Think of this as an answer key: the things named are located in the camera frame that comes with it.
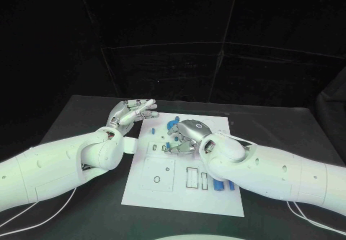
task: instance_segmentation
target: white cable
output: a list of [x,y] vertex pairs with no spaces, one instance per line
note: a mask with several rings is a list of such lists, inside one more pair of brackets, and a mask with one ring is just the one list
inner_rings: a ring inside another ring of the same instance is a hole
[[55,213],[55,215],[46,220],[46,221],[43,221],[42,223],[39,223],[38,225],[33,225],[33,226],[30,226],[30,227],[26,227],[26,228],[23,228],[23,229],[19,229],[19,230],[16,230],[16,231],[10,231],[10,232],[7,232],[7,233],[3,233],[2,235],[0,235],[0,237],[3,237],[4,235],[9,235],[9,234],[15,234],[15,233],[19,233],[19,232],[22,232],[22,231],[25,231],[25,230],[29,230],[29,229],[33,229],[33,228],[36,228],[36,227],[39,227],[42,224],[45,224],[56,215],[58,215],[58,213],[62,211],[62,209],[65,208],[65,206],[68,205],[68,203],[69,203],[69,201],[71,201],[71,198],[72,198],[72,196],[74,196],[74,194],[75,194],[75,191],[77,191],[77,188],[74,189],[74,192],[72,192],[72,194],[71,194],[71,196],[69,196],[69,198],[68,198],[68,200],[66,200],[66,202],[65,202],[65,204],[64,204],[64,206],[61,207],[61,209],[59,209],[59,211]]
[[288,206],[288,208],[290,208],[290,211],[294,213],[294,215],[297,215],[301,219],[307,220],[314,226],[317,226],[317,227],[320,227],[320,228],[323,228],[323,229],[327,229],[327,230],[330,230],[330,231],[333,231],[333,232],[336,232],[336,233],[339,233],[339,234],[342,234],[342,235],[346,236],[346,232],[345,232],[345,231],[336,230],[336,229],[333,229],[332,227],[323,225],[322,223],[310,220],[310,219],[306,217],[306,215],[304,215],[304,213],[303,213],[303,211],[301,211],[297,203],[294,202],[294,205],[296,205],[296,207],[297,207],[297,210],[299,210],[299,212],[300,212],[301,215],[303,215],[303,216],[300,216],[300,215],[294,212],[294,210],[291,209],[291,206],[290,206],[288,201],[286,201],[286,202],[287,202],[287,206]]
[[39,203],[39,201],[22,212],[19,213],[12,219],[9,219],[2,225],[0,227],[7,224],[17,216],[20,216],[36,204]]

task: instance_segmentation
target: dark wall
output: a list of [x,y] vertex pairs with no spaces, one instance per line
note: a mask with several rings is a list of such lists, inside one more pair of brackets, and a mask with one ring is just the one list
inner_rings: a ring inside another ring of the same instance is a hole
[[306,107],[346,64],[342,1],[87,5],[124,98]]
[[0,10],[0,155],[42,137],[72,94],[115,96],[84,2],[4,1]]

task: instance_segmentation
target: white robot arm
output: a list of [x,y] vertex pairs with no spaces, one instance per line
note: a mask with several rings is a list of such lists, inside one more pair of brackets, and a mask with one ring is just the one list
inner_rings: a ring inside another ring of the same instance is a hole
[[95,132],[42,144],[0,163],[0,211],[51,199],[113,170],[137,139],[124,137],[134,122],[157,118],[150,100],[123,101]]
[[167,152],[192,153],[198,149],[209,175],[231,180],[254,193],[283,201],[309,203],[346,216],[346,168],[273,147],[211,132],[196,120],[175,125],[182,145]]

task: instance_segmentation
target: table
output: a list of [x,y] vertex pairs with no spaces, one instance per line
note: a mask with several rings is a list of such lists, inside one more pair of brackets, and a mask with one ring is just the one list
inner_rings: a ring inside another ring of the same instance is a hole
[[[74,95],[46,133],[42,143],[94,132],[107,123],[121,98]],[[306,108],[225,105],[183,101],[157,101],[165,113],[228,117],[231,134],[260,145],[283,149],[304,158],[343,166],[343,161]],[[139,137],[141,122],[127,134]],[[59,215],[41,227],[3,239],[153,240],[182,234],[224,235],[248,240],[345,239],[313,226],[290,211],[287,203],[241,189],[245,217],[121,205],[133,155],[124,154],[118,167],[77,188]],[[2,229],[6,233],[46,220],[69,198],[71,192],[41,202]],[[346,231],[346,217],[300,203],[309,218]],[[26,206],[0,213],[7,220]]]

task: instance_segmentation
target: robotic hand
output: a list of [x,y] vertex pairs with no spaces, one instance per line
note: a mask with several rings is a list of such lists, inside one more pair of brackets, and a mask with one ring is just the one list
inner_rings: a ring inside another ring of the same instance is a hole
[[121,101],[105,127],[32,147],[0,163],[0,211],[64,194],[113,170],[123,154],[134,154],[137,139],[124,137],[134,122],[157,118],[156,100]]
[[198,150],[208,174],[231,180],[254,193],[283,201],[309,203],[346,216],[346,168],[273,147],[257,145],[222,132],[212,133],[196,120],[179,122],[182,144],[166,152],[190,154]]

